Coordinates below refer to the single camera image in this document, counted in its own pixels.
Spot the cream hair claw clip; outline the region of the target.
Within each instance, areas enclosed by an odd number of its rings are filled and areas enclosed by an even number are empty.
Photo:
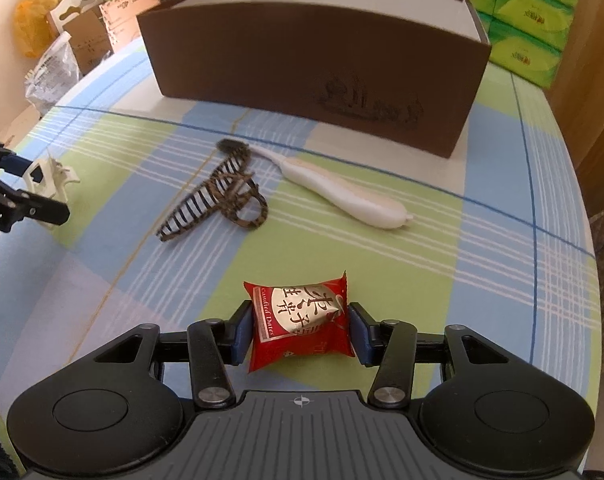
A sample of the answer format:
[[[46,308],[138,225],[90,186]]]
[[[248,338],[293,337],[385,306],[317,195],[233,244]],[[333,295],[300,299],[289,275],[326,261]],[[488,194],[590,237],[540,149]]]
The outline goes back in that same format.
[[[25,174],[22,174],[26,192],[69,203],[67,186],[69,184],[80,184],[81,179],[76,171],[70,166],[64,166],[59,160],[48,155],[44,158],[35,159]],[[36,221],[48,231],[57,226]]]

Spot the red candied date packet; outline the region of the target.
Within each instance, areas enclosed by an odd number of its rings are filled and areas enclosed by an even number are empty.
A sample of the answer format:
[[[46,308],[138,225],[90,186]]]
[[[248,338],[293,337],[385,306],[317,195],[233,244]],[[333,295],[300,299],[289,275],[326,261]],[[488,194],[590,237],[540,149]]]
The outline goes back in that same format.
[[[345,275],[304,285],[245,282],[244,289],[253,304],[252,372],[288,356],[354,356]]]

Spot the white handled brush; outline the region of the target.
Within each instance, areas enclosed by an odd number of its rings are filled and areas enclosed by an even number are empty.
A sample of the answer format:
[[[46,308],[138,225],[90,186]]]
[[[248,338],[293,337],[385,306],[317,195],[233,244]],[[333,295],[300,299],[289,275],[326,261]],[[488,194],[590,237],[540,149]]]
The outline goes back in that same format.
[[[252,154],[268,159],[286,179],[323,197],[324,200],[328,200],[329,203],[368,226],[396,230],[406,226],[414,218],[397,200],[372,192],[302,159],[279,155],[267,148],[231,138],[219,140],[216,147],[228,154],[244,148]]]

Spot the leopard hair claw clip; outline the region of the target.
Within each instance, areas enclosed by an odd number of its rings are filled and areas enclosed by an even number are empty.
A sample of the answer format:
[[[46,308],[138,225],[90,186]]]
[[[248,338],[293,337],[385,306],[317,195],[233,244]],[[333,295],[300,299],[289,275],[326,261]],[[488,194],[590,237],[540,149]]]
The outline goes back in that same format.
[[[247,148],[237,148],[227,155],[210,176],[168,214],[158,227],[156,237],[161,242],[174,240],[217,212],[243,229],[262,226],[268,216],[268,205],[248,171],[250,158]]]

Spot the clear plastic bag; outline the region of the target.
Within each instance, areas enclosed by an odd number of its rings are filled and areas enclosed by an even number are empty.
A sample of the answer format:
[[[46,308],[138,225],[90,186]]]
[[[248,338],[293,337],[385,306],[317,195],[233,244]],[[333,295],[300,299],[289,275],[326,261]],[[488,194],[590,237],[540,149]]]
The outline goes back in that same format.
[[[25,99],[40,117],[45,116],[82,78],[70,40],[71,35],[63,32],[25,75]]]

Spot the checkered tablecloth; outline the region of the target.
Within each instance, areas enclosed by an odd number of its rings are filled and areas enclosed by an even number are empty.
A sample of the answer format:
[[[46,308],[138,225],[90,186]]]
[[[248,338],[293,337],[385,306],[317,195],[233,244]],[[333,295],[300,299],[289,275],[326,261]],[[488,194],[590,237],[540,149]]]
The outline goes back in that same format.
[[[163,243],[161,222],[238,136],[390,196],[396,231],[365,226],[252,160],[268,217],[213,216]],[[135,42],[83,79],[25,137],[78,174],[69,221],[0,233],[0,436],[14,399],[142,323],[166,332],[227,318],[244,284],[345,276],[375,318],[426,333],[464,324],[584,398],[598,398],[599,287],[590,227],[544,92],[488,66],[452,156],[279,114],[162,96]]]

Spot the yellow plastic bag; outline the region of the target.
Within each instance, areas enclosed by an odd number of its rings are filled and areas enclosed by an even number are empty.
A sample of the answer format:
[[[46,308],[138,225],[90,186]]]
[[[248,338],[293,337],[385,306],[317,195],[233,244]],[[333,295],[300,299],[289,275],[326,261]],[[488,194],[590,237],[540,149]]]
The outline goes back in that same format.
[[[20,0],[14,8],[12,32],[18,50],[26,58],[40,58],[56,39],[48,14],[61,0]]]

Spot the open cardboard box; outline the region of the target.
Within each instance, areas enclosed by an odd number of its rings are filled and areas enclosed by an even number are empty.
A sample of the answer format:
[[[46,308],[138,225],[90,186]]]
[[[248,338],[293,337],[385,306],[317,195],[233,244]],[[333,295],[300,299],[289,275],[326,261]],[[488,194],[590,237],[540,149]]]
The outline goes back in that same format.
[[[109,55],[140,36],[137,17],[160,0],[61,0],[47,14],[55,36],[67,32],[78,68],[86,76]]]

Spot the brown cardboard storage box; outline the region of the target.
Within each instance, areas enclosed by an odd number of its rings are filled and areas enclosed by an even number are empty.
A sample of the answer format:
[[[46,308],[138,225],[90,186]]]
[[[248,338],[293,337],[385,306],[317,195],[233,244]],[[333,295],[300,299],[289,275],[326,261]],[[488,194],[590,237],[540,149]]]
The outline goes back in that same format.
[[[491,53],[469,0],[177,0],[138,24],[169,98],[304,117],[441,157]]]

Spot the green tissue pack stack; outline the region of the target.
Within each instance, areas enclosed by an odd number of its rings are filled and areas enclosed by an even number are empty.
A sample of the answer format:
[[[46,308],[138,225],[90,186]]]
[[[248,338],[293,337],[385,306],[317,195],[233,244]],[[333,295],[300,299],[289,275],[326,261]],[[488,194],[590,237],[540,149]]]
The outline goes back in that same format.
[[[548,89],[579,0],[470,0],[492,44],[490,61]]]

